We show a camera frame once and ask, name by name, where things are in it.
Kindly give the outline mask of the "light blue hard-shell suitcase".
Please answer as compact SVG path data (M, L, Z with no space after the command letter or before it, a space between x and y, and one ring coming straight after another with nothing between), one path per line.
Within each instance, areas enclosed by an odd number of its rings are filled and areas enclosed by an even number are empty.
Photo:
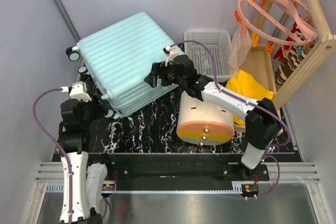
M139 12L66 49L69 60L82 58L114 118L124 118L177 88L144 82L153 63L167 59L163 48L174 41L146 13Z

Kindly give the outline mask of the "white round drum box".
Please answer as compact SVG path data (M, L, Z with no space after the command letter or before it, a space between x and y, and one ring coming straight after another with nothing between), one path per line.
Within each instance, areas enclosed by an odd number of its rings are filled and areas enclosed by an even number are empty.
M221 145L235 134L233 115L214 104L181 94L177 136L191 144Z

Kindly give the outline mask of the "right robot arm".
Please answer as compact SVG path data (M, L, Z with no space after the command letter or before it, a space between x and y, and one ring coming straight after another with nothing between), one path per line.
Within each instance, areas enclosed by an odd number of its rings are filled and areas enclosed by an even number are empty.
M245 122L246 150L238 167L239 176L250 180L270 142L281 129L281 119L271 100L246 98L224 88L214 79L197 73L187 55L176 56L171 63L155 62L144 82L151 88L158 85L179 85L190 97L209 102L238 116Z

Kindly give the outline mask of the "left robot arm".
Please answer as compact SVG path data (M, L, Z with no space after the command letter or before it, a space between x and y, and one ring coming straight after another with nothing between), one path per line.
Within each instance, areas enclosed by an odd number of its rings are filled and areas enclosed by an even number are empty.
M89 126L101 112L93 102L69 99L60 106L59 124L64 191L60 223L102 223L104 180L113 175L106 157L89 159Z

